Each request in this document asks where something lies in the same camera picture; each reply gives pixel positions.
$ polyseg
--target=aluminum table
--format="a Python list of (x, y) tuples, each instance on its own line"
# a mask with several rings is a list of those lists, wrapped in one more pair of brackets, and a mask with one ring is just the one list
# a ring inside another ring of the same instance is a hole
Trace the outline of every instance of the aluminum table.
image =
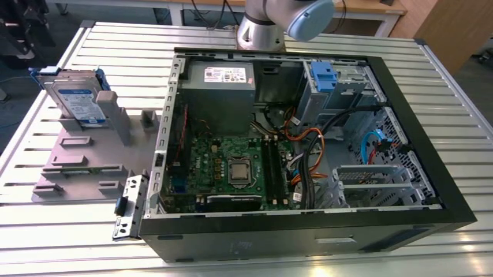
[[(95, 23), (59, 66), (103, 68), (128, 114), (163, 107), (174, 47), (234, 48), (231, 31)], [(0, 275), (478, 276), (493, 274), (493, 131), (426, 46), (408, 39), (286, 38), (289, 51), (374, 55), (386, 62), (478, 222), (390, 253), (166, 264), (143, 241), (112, 242), (114, 201), (31, 202), (62, 125), (44, 91), (0, 157)]]

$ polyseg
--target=blue hard drive label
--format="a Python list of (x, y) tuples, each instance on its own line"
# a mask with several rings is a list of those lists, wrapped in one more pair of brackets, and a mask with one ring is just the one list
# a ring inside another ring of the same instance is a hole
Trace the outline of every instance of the blue hard drive label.
[(60, 98), (67, 109), (72, 112), (79, 122), (100, 124), (106, 122), (106, 116), (95, 103), (95, 95), (88, 89), (59, 89)]

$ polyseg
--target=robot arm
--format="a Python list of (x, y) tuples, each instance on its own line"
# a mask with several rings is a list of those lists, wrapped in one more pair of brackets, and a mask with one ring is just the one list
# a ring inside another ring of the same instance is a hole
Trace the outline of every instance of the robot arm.
[(247, 50), (278, 51), (285, 35), (313, 39), (334, 15), (333, 0), (247, 0), (238, 29), (238, 45)]

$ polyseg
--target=chip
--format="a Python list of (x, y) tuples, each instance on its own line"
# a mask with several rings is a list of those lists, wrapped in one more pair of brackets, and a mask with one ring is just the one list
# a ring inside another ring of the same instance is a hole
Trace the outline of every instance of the chip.
[(231, 164), (231, 179), (233, 180), (249, 179), (249, 165), (247, 164)]

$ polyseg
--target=desk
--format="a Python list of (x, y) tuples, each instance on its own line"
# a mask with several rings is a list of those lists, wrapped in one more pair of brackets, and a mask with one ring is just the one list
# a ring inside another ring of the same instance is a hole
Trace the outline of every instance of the desk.
[[(174, 47), (234, 48), (233, 31), (96, 23), (80, 28), (59, 66), (100, 65), (128, 114), (166, 100)], [(382, 57), (478, 221), (390, 253), (166, 264), (143, 241), (112, 242), (114, 201), (40, 205), (31, 191), (50, 157), (60, 111), (38, 96), (0, 156), (0, 275), (478, 276), (493, 274), (493, 137), (426, 46), (410, 39), (321, 35), (289, 51)]]
[[(170, 10), (172, 25), (183, 26), (183, 10), (194, 10), (191, 0), (47, 0), (51, 3), (162, 8)], [(195, 0), (199, 10), (221, 10), (222, 0)], [(245, 12), (245, 0), (229, 0), (233, 11)], [(335, 7), (335, 18), (342, 17), (342, 2)], [(376, 36), (388, 37), (394, 25), (406, 13), (400, 0), (392, 6), (378, 0), (346, 0), (346, 18), (381, 21)]]

